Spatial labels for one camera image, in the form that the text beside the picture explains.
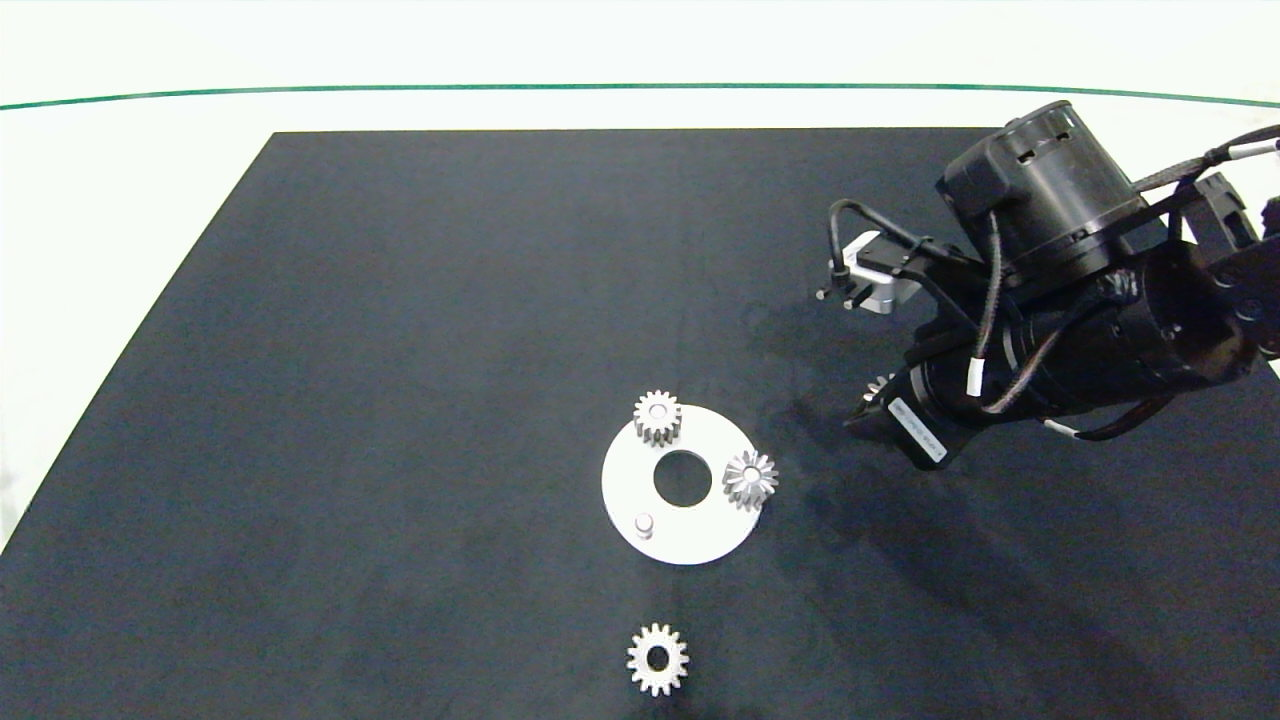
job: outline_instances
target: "plate center hole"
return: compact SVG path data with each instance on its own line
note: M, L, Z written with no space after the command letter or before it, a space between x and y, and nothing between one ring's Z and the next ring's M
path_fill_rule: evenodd
M649 653L644 657L645 662L649 664L655 671L662 671L667 669L667 664L671 662L671 657L667 655L667 648L664 647L650 647Z
M698 505L712 491L712 470L685 450L668 452L653 469L653 484L663 500L676 507Z

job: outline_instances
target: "silver gear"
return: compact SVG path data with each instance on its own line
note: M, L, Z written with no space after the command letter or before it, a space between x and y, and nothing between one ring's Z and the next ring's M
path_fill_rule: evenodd
M893 379L893 373L890 373L887 378L884 375L877 375L874 382L867 383L867 392L863 393L863 402L870 402L876 400L876 396L879 395L879 391L884 389L884 386L887 386L888 382L892 379Z
M649 665L649 651L660 647L667 651L667 665L655 669ZM640 683L640 692L649 692L653 697L658 693L671 694L671 688L680 687L680 679L689 676L685 664L689 656L685 655L687 643L680 642L680 633L672 633L671 625L640 628L639 635L631 635L631 647L627 648L627 667L632 670L631 682Z
M632 414L636 436L655 447L662 447L680 436L682 419L684 409L676 402L676 397L660 389L640 396L636 411Z
M730 502L745 510L759 510L777 487L778 471L768 455L754 450L735 455L724 469L724 495Z

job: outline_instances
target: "spur gear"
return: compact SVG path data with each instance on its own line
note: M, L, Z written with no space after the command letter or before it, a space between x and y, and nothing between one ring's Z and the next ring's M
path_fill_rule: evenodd
M768 455L754 450L735 455L724 469L724 495L745 510L759 510L777 487L778 471Z
M640 396L632 415L636 436L644 442L662 447L680 436L684 407L669 392L655 389Z
M649 651L660 647L667 653L667 662L662 667L649 664ZM658 693L671 694L671 688L680 687L680 679L689 676L685 664L689 656L685 655L687 643L680 642L680 633L672 633L671 625L640 628L639 635L631 635L631 647L627 648L627 667L632 670L631 682L640 683L640 692L649 692L653 697Z

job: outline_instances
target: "black mat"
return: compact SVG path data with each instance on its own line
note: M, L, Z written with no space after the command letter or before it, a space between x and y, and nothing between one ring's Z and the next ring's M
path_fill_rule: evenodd
M275 136L0 556L8 717L1263 717L1268 372L1108 446L989 432L922 474L837 420L920 300L820 305L854 196L954 236L978 129ZM637 395L774 455L751 537L635 552ZM641 624L689 641L641 694Z

